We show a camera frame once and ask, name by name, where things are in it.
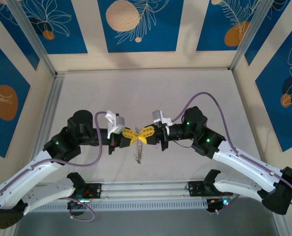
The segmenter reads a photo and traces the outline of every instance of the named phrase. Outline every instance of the orange circle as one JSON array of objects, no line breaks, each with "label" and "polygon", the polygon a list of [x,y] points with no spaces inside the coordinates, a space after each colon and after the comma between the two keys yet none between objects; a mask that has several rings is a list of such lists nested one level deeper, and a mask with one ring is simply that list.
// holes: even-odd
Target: orange circle
[{"label": "orange circle", "polygon": [[42,35],[43,35],[43,37],[45,37],[46,39],[48,39],[48,40],[52,40],[52,39],[54,39],[54,33],[52,33],[51,31],[49,31],[49,30],[45,30],[45,31],[43,31],[43,33],[42,33]]},{"label": "orange circle", "polygon": [[8,85],[0,85],[0,118],[10,121],[15,118],[18,109],[18,97],[16,91]]},{"label": "orange circle", "polygon": [[287,93],[283,94],[283,96],[280,99],[280,103],[285,108],[287,108],[288,106],[290,106],[291,102],[292,102],[292,98]]},{"label": "orange circle", "polygon": [[229,47],[235,47],[238,46],[242,40],[242,37],[244,36],[246,30],[249,27],[250,22],[241,22],[238,26],[233,26],[225,36],[225,44]]}]

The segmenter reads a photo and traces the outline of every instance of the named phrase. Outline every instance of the white floor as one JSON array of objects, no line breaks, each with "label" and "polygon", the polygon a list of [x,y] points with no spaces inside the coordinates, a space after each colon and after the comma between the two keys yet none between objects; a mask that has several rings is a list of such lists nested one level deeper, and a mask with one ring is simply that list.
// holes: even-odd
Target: white floor
[{"label": "white floor", "polygon": [[[228,70],[162,69],[162,70],[109,70],[65,75],[51,136],[67,125],[67,119],[77,110],[93,113],[111,110],[125,118],[125,125],[135,130],[152,123],[152,112],[163,110],[165,117],[175,118],[188,100],[197,92],[208,91],[220,103],[229,131],[236,146],[259,157],[251,129],[244,112],[233,75]],[[208,127],[225,136],[221,117],[213,101],[206,95],[196,98],[198,106],[208,118]],[[107,120],[99,119],[101,128]],[[180,141],[190,146],[191,141]],[[227,173],[232,168],[199,156],[191,148],[169,143],[164,152],[161,147],[143,148],[142,164],[135,161],[135,145],[117,148],[108,155],[103,148],[100,162],[91,168],[64,166],[44,179],[57,181],[70,172],[79,172],[86,181],[169,181],[204,178],[210,169]],[[76,163],[92,162],[98,147],[82,147]]]}]

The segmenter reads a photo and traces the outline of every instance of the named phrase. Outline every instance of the gray floor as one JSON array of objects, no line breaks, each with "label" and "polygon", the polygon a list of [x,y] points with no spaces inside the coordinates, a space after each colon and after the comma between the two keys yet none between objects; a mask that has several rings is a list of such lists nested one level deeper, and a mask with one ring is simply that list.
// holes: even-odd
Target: gray floor
[{"label": "gray floor", "polygon": [[218,216],[206,210],[97,212],[90,223],[68,213],[30,213],[16,236],[277,236],[271,212],[247,198]]}]

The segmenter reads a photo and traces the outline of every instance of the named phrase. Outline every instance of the spring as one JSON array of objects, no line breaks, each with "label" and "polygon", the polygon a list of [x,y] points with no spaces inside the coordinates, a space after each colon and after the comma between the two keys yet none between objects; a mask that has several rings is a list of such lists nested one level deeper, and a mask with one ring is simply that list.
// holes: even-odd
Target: spring
[{"label": "spring", "polygon": [[[135,132],[138,135],[140,133],[139,128],[135,127]],[[142,163],[142,155],[143,155],[143,142],[141,140],[137,140],[136,153],[134,153],[134,156],[135,156],[135,160],[138,164]]]}]

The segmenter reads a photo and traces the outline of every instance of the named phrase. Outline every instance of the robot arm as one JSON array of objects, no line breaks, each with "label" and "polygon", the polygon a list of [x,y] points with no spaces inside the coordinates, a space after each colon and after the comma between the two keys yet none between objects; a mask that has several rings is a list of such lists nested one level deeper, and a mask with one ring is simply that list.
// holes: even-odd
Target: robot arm
[{"label": "robot arm", "polygon": [[[76,196],[87,187],[77,173],[72,173],[57,183],[35,187],[44,177],[58,170],[63,163],[51,160],[70,161],[81,153],[80,145],[98,146],[96,129],[92,127],[92,114],[78,111],[68,119],[67,127],[55,135],[42,151],[17,174],[0,184],[0,228],[5,229],[17,223],[34,208],[53,200]],[[122,135],[124,119],[107,112],[108,129],[100,129],[102,145],[109,146],[109,154],[116,147],[130,145],[130,140]]]},{"label": "robot arm", "polygon": [[[77,111],[68,119],[67,126],[55,135],[29,164],[0,185],[1,229],[17,223],[38,206],[62,197],[78,198],[89,188],[77,173],[72,173],[57,183],[44,187],[35,186],[64,165],[52,162],[51,159],[68,162],[81,153],[80,145],[99,145],[92,118],[88,111]],[[107,112],[106,118],[109,121],[108,129],[100,129],[100,132],[101,143],[109,147],[109,154],[112,154],[116,147],[128,147],[138,139],[151,145],[161,143],[163,151],[168,148],[169,141],[191,139],[192,148],[198,154],[227,164],[247,176],[233,178],[220,171],[211,170],[198,187],[204,192],[204,196],[219,196],[221,192],[236,193],[261,201],[277,214],[286,214],[292,199],[292,189],[278,177],[292,184],[292,169],[286,167],[280,170],[241,150],[235,149],[234,152],[223,136],[207,128],[207,118],[197,107],[186,110],[182,124],[172,124],[170,119],[163,118],[161,111],[156,111],[153,113],[155,124],[145,127],[138,135],[124,128],[124,119],[118,114]]]},{"label": "robot arm", "polygon": [[292,169],[280,170],[268,165],[230,145],[222,135],[209,129],[207,117],[198,107],[184,113],[182,124],[172,124],[163,118],[161,111],[153,112],[155,125],[141,130],[139,139],[146,144],[161,143],[164,151],[169,141],[193,140],[192,148],[198,154],[229,165],[244,174],[245,178],[233,178],[217,170],[211,170],[204,180],[207,192],[231,192],[256,199],[270,211],[286,214],[292,199],[292,189],[278,177],[292,184]]}]

